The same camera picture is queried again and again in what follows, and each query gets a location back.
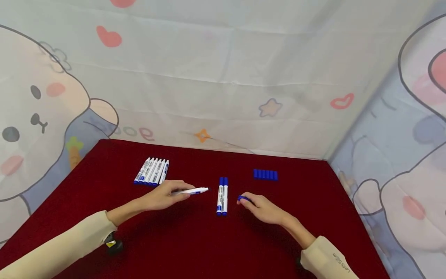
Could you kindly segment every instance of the red velvet tablecloth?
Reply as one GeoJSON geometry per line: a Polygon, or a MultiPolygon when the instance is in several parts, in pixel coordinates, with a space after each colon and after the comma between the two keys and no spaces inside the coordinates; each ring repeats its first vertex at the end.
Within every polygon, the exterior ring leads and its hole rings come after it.
{"type": "Polygon", "coordinates": [[[298,244],[236,204],[264,195],[314,235],[327,237],[361,279],[388,278],[369,236],[327,162],[101,140],[0,250],[0,269],[69,229],[151,190],[134,185],[147,157],[170,160],[167,179],[210,191],[119,227],[118,255],[102,246],[57,278],[313,278],[296,268],[298,244]],[[253,169],[278,171],[254,180],[253,169]],[[229,178],[228,216],[215,214],[219,177],[229,178]]]}

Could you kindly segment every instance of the blue marker cap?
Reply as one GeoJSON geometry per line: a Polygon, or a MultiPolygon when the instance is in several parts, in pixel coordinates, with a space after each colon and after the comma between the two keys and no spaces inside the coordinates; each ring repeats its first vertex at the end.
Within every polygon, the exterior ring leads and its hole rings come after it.
{"type": "Polygon", "coordinates": [[[240,195],[237,200],[241,200],[241,199],[248,200],[248,201],[252,202],[250,199],[248,199],[247,197],[242,196],[242,195],[240,195]]]}

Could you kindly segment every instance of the fabric backdrop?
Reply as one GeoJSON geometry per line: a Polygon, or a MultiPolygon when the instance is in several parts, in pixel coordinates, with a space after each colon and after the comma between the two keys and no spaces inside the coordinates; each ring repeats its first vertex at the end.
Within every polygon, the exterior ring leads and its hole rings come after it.
{"type": "Polygon", "coordinates": [[[330,160],[392,279],[446,278],[446,1],[330,160]]]}
{"type": "Polygon", "coordinates": [[[99,139],[328,158],[430,0],[0,0],[0,247],[99,139]]]}

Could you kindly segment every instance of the bunny ear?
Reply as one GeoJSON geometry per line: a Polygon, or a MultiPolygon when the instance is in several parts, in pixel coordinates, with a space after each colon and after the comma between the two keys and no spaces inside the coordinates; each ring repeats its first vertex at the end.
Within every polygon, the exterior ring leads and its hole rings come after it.
{"type": "Polygon", "coordinates": [[[404,43],[398,57],[400,78],[419,102],[446,115],[446,15],[418,28],[404,43]]]}

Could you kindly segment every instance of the carrot print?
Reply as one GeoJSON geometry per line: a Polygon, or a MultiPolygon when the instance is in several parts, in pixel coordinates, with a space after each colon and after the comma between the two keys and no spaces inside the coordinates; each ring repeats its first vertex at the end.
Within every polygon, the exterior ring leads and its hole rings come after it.
{"type": "Polygon", "coordinates": [[[70,161],[71,170],[73,170],[82,160],[80,150],[83,148],[83,142],[78,141],[76,137],[70,137],[66,143],[68,150],[68,159],[70,161]]]}

